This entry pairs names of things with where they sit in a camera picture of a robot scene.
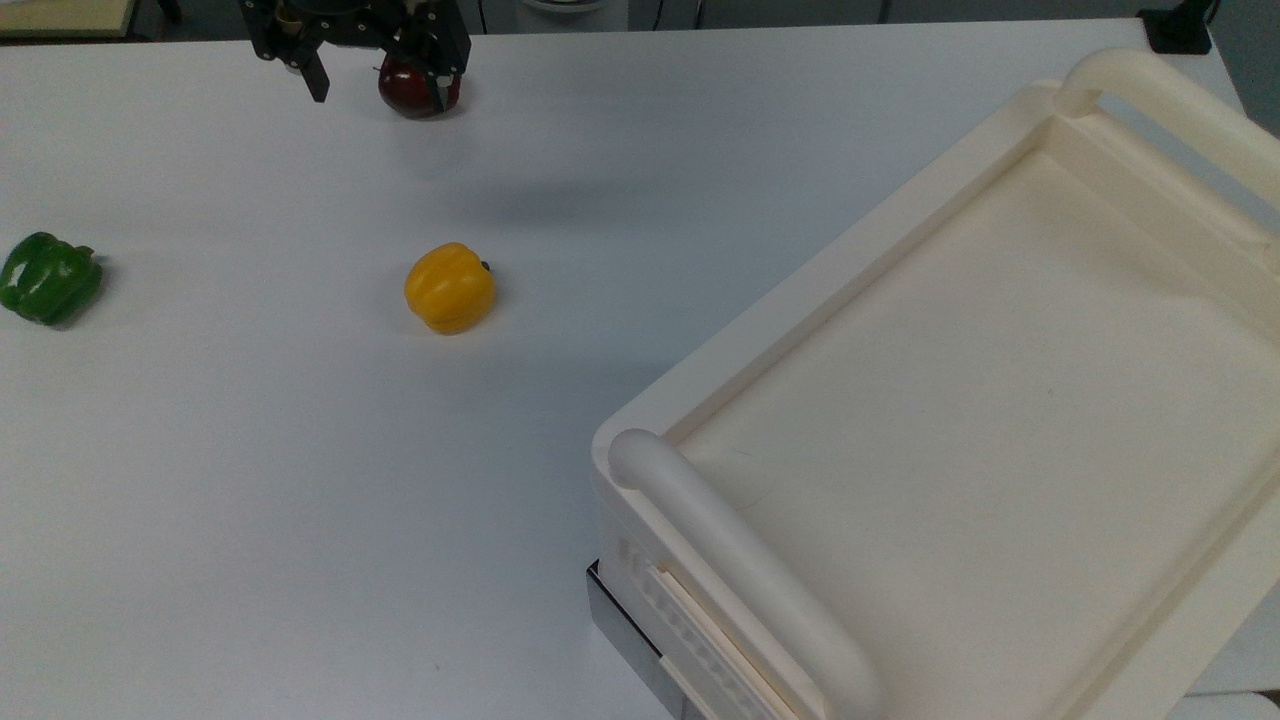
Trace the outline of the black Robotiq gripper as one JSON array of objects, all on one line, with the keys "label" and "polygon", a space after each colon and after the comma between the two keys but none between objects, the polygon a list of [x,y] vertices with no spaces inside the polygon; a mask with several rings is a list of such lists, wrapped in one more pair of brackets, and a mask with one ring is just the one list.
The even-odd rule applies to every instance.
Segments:
[{"label": "black Robotiq gripper", "polygon": [[471,40],[456,1],[241,1],[257,59],[279,61],[324,102],[330,81],[321,44],[393,47],[384,102],[397,113],[448,113],[460,102]]}]

